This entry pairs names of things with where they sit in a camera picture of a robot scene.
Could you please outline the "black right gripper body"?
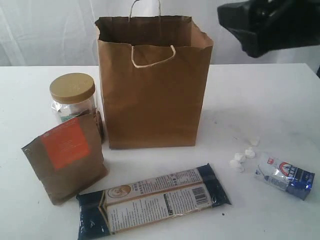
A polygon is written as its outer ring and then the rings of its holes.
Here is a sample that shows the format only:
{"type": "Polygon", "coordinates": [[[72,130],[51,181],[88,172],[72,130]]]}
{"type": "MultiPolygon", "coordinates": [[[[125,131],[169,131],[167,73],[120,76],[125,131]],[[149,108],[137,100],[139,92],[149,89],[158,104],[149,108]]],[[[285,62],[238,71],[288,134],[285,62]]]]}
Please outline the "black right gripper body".
{"type": "Polygon", "coordinates": [[[247,36],[241,47],[252,58],[276,51],[320,44],[318,0],[250,0],[246,2],[247,36]]]}

